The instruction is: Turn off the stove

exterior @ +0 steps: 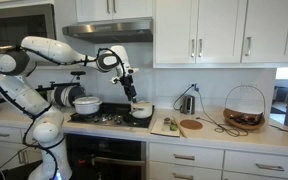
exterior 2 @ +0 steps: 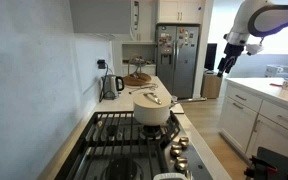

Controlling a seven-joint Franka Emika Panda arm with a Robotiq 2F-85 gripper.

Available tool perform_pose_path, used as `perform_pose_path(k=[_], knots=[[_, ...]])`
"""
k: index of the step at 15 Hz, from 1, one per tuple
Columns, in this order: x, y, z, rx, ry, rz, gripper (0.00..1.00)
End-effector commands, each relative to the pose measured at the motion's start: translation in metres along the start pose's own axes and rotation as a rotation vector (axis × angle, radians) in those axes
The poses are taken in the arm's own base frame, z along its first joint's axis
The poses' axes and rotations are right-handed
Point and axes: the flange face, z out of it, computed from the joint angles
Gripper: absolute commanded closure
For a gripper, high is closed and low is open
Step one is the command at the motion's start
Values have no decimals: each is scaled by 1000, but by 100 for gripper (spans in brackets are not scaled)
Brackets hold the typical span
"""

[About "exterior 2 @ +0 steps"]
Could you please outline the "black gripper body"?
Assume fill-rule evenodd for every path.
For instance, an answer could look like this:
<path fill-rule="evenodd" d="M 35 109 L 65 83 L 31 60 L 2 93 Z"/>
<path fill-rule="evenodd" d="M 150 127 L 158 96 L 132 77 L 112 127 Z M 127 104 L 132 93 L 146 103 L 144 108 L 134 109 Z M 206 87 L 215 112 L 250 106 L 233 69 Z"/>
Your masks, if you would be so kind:
<path fill-rule="evenodd" d="M 227 66 L 231 66 L 232 68 L 243 50 L 243 46 L 227 44 L 224 50 L 226 57 L 221 59 L 219 68 L 222 68 L 223 72 L 225 72 Z"/>

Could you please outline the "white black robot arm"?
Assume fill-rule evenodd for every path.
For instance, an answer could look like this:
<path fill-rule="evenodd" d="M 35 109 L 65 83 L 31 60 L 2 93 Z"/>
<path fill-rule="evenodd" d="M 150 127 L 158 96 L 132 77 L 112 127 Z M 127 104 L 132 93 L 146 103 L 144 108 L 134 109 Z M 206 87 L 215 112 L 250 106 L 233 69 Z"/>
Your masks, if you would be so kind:
<path fill-rule="evenodd" d="M 218 65 L 217 76 L 229 73 L 244 50 L 248 55 L 261 52 L 262 42 L 249 44 L 250 35 L 264 40 L 288 27 L 288 5 L 273 4 L 270 0 L 244 0 L 235 16 L 231 30 L 223 36 L 227 44 Z"/>

